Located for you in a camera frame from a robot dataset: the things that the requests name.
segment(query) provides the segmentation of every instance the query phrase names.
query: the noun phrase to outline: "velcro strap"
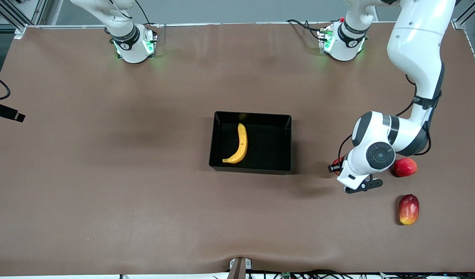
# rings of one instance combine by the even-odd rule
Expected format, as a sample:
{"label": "velcro strap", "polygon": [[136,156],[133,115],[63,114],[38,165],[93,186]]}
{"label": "velcro strap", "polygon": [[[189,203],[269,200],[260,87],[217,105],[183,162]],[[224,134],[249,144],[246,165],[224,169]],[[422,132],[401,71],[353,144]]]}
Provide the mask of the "velcro strap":
{"label": "velcro strap", "polygon": [[440,91],[439,95],[435,99],[426,99],[419,96],[414,96],[413,103],[420,105],[423,107],[424,110],[427,110],[429,108],[435,108],[441,96],[442,96],[442,91]]}

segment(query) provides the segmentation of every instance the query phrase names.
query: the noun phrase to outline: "red fruit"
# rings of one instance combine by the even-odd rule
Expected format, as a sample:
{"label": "red fruit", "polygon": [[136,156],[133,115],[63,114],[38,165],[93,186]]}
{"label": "red fruit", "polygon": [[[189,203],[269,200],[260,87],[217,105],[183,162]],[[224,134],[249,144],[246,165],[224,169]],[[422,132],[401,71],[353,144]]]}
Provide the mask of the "red fruit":
{"label": "red fruit", "polygon": [[412,194],[405,195],[399,202],[399,221],[403,225],[412,225],[418,219],[420,203]]}
{"label": "red fruit", "polygon": [[[341,165],[341,166],[342,166],[342,159],[344,159],[344,157],[341,157],[341,158],[340,158],[340,162],[341,162],[340,165]],[[332,164],[333,164],[333,165],[338,165],[338,164],[339,164],[339,159],[335,159]],[[334,171],[333,173],[335,173],[337,176],[339,176],[340,171]]]}
{"label": "red fruit", "polygon": [[410,176],[418,170],[418,165],[411,158],[396,160],[393,167],[393,173],[398,177]]}

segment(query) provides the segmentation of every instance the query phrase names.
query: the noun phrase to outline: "floor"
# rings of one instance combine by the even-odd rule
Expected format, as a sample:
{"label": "floor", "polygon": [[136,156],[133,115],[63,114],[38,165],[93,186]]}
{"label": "floor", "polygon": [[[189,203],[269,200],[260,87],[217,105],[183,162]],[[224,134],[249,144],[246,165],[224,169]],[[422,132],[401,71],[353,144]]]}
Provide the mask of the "floor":
{"label": "floor", "polygon": [[[250,23],[300,21],[332,21],[346,14],[341,0],[138,0],[150,21],[155,23]],[[399,7],[378,7],[379,21],[395,21]],[[136,5],[129,10],[136,23],[145,23]],[[44,20],[56,25],[100,24],[91,14],[73,5],[70,0],[49,0]],[[475,51],[475,15],[467,23],[467,33]],[[0,70],[9,50],[12,35],[0,34]]]}

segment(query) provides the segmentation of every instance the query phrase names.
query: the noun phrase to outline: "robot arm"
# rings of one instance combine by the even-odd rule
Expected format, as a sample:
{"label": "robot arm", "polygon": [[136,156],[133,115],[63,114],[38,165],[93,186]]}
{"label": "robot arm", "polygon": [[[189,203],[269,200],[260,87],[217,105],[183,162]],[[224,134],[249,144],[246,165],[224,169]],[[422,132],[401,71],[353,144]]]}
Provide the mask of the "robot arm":
{"label": "robot arm", "polygon": [[441,95],[444,73],[440,46],[455,0],[400,0],[399,4],[402,11],[387,52],[391,62],[416,83],[413,109],[408,119],[374,111],[358,119],[351,138],[354,148],[345,155],[338,176],[338,181],[350,189],[357,189],[368,175],[388,169],[396,153],[417,154],[430,137],[430,122]]}
{"label": "robot arm", "polygon": [[143,62],[154,55],[153,31],[134,24],[126,10],[133,0],[70,0],[101,21],[113,38],[118,54],[129,63]]}

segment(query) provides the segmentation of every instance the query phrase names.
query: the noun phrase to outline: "apple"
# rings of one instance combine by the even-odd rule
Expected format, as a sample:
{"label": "apple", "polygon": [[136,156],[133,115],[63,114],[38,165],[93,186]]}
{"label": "apple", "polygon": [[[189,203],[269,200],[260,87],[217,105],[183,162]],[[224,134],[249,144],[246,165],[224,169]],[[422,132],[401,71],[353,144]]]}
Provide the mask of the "apple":
{"label": "apple", "polygon": [[[340,158],[341,166],[342,166],[342,159],[344,159],[344,157],[341,157],[341,158]],[[335,159],[335,160],[332,162],[332,164],[333,164],[333,165],[338,165],[338,164],[339,164],[339,159]],[[334,171],[333,173],[335,173],[337,176],[339,176],[340,171]]]}
{"label": "apple", "polygon": [[396,160],[393,166],[393,174],[397,177],[410,176],[418,170],[418,165],[411,158]]}
{"label": "apple", "polygon": [[412,225],[418,219],[420,213],[420,203],[418,198],[412,194],[405,195],[399,202],[399,221],[403,225]]}

